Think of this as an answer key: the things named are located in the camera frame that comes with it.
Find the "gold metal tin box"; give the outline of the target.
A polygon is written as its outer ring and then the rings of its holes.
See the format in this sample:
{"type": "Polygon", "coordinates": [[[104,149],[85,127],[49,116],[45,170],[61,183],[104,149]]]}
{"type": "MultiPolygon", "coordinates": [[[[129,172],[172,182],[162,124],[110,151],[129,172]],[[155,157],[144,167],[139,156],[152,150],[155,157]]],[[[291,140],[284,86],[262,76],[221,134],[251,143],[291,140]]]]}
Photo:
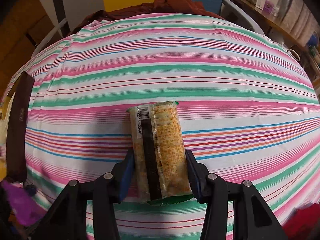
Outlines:
{"type": "Polygon", "coordinates": [[[1,104],[1,167],[6,168],[4,179],[10,183],[27,178],[25,133],[34,82],[23,71],[1,104]]]}

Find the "purple snack packet in tin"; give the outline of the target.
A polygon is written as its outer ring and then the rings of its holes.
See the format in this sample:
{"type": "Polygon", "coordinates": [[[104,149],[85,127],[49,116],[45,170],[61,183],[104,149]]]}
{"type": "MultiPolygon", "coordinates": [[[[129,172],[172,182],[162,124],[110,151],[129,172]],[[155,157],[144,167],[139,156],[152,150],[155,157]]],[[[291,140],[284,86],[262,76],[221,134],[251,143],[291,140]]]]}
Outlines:
{"type": "Polygon", "coordinates": [[[46,210],[40,207],[24,188],[10,184],[6,180],[1,182],[1,186],[21,225],[31,226],[44,217],[46,210]]]}

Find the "striped pink green bedsheet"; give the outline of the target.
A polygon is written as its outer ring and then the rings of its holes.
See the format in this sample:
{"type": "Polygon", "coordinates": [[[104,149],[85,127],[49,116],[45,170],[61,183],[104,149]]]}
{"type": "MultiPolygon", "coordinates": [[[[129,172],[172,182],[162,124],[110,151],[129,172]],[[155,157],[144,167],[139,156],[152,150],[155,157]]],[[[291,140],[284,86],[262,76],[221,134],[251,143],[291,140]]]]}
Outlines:
{"type": "Polygon", "coordinates": [[[319,239],[319,101],[279,44],[187,14],[95,21],[14,71],[34,79],[27,183],[44,215],[132,146],[129,108],[176,101],[184,145],[226,181],[250,180],[290,239],[319,239]]]}

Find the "wooden side desk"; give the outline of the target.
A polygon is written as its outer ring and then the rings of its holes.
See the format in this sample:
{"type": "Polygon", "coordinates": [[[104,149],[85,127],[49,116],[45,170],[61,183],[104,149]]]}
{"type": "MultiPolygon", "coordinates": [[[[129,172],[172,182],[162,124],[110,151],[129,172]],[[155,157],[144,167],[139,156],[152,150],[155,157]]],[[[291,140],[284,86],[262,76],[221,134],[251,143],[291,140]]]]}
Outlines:
{"type": "Polygon", "coordinates": [[[319,44],[319,24],[302,0],[291,0],[284,16],[268,13],[247,0],[233,0],[251,16],[267,36],[273,40],[283,39],[288,47],[297,46],[307,51],[309,46],[319,44]]]}

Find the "orange wooden wardrobe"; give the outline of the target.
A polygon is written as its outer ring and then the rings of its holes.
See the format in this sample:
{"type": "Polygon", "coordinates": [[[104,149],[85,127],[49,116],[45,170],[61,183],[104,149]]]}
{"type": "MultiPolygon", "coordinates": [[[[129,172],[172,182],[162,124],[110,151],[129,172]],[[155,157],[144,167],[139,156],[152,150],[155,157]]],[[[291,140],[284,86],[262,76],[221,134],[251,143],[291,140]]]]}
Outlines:
{"type": "Polygon", "coordinates": [[[54,28],[40,0],[17,0],[1,23],[1,95],[54,28]]]}

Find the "purple item on desk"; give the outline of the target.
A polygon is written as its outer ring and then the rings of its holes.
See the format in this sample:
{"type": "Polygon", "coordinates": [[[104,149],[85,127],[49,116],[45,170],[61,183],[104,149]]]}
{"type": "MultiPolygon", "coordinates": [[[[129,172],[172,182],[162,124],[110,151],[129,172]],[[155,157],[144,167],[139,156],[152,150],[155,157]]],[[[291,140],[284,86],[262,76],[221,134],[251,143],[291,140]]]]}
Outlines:
{"type": "Polygon", "coordinates": [[[270,0],[266,0],[263,7],[263,11],[266,12],[267,14],[270,14],[273,8],[274,8],[273,2],[271,2],[270,0]]]}

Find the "black rolled mat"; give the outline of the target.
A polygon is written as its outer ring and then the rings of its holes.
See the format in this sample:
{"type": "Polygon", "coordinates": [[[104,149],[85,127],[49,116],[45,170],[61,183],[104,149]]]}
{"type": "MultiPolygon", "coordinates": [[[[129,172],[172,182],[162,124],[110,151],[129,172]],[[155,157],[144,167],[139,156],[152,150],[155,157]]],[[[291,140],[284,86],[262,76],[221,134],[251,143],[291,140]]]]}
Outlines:
{"type": "Polygon", "coordinates": [[[63,0],[53,0],[57,21],[63,37],[66,37],[70,33],[70,28],[66,18],[65,7],[63,0]]]}

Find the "dark red blanket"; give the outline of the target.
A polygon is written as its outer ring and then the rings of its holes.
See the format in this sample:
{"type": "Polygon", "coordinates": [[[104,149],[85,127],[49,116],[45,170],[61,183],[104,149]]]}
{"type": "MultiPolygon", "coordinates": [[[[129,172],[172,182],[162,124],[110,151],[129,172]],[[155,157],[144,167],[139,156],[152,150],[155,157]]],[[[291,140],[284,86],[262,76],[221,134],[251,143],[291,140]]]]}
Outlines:
{"type": "Polygon", "coordinates": [[[192,0],[154,0],[152,3],[142,3],[131,7],[126,7],[111,12],[99,10],[91,15],[88,15],[71,33],[79,32],[83,27],[94,21],[115,21],[129,18],[142,14],[154,13],[182,13],[192,15],[210,16],[213,18],[222,17],[214,12],[207,11],[202,2],[192,0]]]}

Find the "white bed frame rail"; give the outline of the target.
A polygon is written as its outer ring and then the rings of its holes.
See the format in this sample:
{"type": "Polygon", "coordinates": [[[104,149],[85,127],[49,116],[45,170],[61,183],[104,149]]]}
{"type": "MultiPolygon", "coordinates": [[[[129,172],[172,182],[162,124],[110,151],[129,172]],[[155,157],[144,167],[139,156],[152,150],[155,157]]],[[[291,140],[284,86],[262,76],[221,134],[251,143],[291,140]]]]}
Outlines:
{"type": "Polygon", "coordinates": [[[54,27],[45,37],[44,39],[37,45],[31,58],[35,57],[45,46],[48,42],[53,38],[53,36],[67,23],[67,18],[64,18],[61,22],[58,23],[57,27],[54,27]]]}

